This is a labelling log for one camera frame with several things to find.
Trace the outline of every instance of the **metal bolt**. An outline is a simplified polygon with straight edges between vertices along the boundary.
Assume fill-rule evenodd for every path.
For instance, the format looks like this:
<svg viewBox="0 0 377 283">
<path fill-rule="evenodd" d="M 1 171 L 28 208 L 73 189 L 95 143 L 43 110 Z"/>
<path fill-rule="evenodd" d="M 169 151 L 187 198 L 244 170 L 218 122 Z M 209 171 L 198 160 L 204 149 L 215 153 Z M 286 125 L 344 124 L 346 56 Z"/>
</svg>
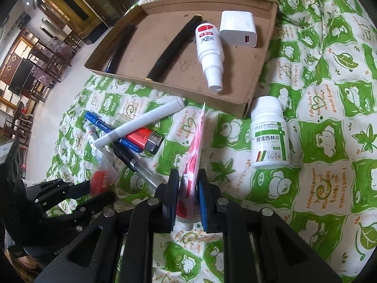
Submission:
<svg viewBox="0 0 377 283">
<path fill-rule="evenodd" d="M 105 217 L 113 217 L 114 215 L 115 215 L 115 211 L 113 210 L 113 209 L 105 209 L 104 211 L 103 211 L 103 215 L 105 216 Z"/>
<path fill-rule="evenodd" d="M 262 214 L 264 216 L 270 217 L 270 216 L 272 216 L 274 214 L 274 211 L 272 209 L 270 209 L 270 208 L 264 208 L 264 209 L 262 209 Z"/>
<path fill-rule="evenodd" d="M 219 205 L 227 205 L 229 203 L 229 200 L 225 197 L 221 197 L 217 199 L 217 203 Z"/>
<path fill-rule="evenodd" d="M 149 200 L 148 200 L 148 204 L 149 205 L 157 205 L 157 204 L 159 204 L 160 203 L 160 200 L 158 200 L 157 198 L 150 198 Z"/>
</svg>

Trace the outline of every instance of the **white tiled floor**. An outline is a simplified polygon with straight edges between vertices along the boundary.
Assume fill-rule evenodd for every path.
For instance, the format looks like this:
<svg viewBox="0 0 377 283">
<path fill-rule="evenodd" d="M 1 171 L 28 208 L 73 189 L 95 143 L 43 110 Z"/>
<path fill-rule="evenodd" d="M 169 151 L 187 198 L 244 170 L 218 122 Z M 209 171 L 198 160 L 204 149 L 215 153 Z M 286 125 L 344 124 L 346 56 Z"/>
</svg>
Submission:
<svg viewBox="0 0 377 283">
<path fill-rule="evenodd" d="M 65 70 L 61 83 L 57 83 L 47 94 L 46 101 L 39 102 L 35 112 L 29 150 L 26 158 L 26 179 L 38 182 L 46 178 L 53 156 L 53 148 L 58 139 L 61 117 L 72 105 L 76 95 L 82 90 L 84 83 L 92 74 L 84 68 L 84 64 L 93 50 L 103 39 L 82 47 L 73 58 L 72 66 Z"/>
</svg>

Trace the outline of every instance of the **pill bottle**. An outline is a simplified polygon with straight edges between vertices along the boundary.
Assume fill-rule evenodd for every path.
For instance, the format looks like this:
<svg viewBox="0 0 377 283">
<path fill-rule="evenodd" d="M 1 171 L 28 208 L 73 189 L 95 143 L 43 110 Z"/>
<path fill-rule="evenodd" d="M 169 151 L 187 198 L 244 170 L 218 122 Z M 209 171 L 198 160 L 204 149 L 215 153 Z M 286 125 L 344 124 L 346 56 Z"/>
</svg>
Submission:
<svg viewBox="0 0 377 283">
<path fill-rule="evenodd" d="M 211 23 L 203 23 L 195 29 L 197 40 L 197 58 L 202 64 L 208 88 L 214 92 L 222 90 L 222 62 L 224 52 L 221 46 L 219 31 Z"/>
<path fill-rule="evenodd" d="M 251 104 L 251 165 L 274 169 L 289 165 L 287 123 L 280 101 L 272 96 L 255 99 Z"/>
</svg>

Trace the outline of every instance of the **cardboard box lid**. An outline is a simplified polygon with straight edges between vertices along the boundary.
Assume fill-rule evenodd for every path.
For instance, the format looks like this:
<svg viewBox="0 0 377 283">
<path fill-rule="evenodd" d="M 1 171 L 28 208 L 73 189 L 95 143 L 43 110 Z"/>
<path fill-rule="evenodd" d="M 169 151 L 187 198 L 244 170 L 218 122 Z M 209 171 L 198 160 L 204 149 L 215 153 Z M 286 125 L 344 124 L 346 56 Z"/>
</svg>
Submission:
<svg viewBox="0 0 377 283">
<path fill-rule="evenodd" d="M 96 74 L 129 81 L 179 95 L 199 103 L 244 117 L 253 99 L 255 87 L 273 35 L 278 6 L 266 0 L 158 0 L 136 6 L 106 35 L 85 67 Z M 211 92 L 197 59 L 195 36 L 172 61 L 161 82 L 146 81 L 154 63 L 182 27 L 197 14 L 203 22 L 220 27 L 223 10 L 252 12 L 258 33 L 255 48 L 223 46 L 223 91 Z M 116 74 L 104 70 L 127 23 L 137 29 L 121 59 Z"/>
</svg>

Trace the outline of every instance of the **patterned bedsheet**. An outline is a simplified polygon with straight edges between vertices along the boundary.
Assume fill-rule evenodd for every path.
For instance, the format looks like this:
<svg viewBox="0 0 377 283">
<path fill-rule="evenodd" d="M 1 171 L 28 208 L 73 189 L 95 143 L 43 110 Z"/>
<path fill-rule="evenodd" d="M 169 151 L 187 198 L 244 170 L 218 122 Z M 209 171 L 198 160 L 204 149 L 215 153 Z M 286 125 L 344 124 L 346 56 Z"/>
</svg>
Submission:
<svg viewBox="0 0 377 283">
<path fill-rule="evenodd" d="M 278 20 L 255 96 L 280 100 L 291 164 L 251 168 L 250 119 L 207 108 L 201 167 L 243 207 L 273 208 L 351 282 L 377 245 L 376 28 L 357 0 L 275 1 Z M 63 115 L 48 179 L 77 183 L 91 176 L 85 110 L 110 123 L 117 112 L 134 118 L 173 97 L 92 75 Z M 154 157 L 141 154 L 165 178 L 173 167 L 182 173 L 193 137 L 201 106 L 187 104 L 151 125 L 166 139 Z M 142 179 L 120 162 L 115 166 L 118 209 L 150 197 Z M 76 205 L 67 200 L 60 207 L 69 213 Z M 206 235 L 200 223 L 191 232 L 176 225 L 170 235 L 157 234 L 154 246 L 153 282 L 223 282 L 221 234 Z"/>
</svg>

